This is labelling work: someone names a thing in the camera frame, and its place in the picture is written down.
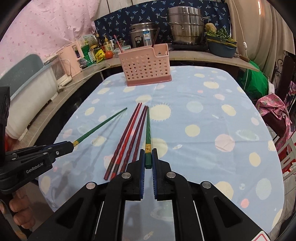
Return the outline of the person's left hand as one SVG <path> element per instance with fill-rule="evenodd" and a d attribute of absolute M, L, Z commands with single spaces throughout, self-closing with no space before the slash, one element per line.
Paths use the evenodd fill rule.
<path fill-rule="evenodd" d="M 31 229 L 36 223 L 30 204 L 30 199 L 24 187 L 17 190 L 13 199 L 9 202 L 10 209 L 15 213 L 14 222 L 24 229 Z"/>

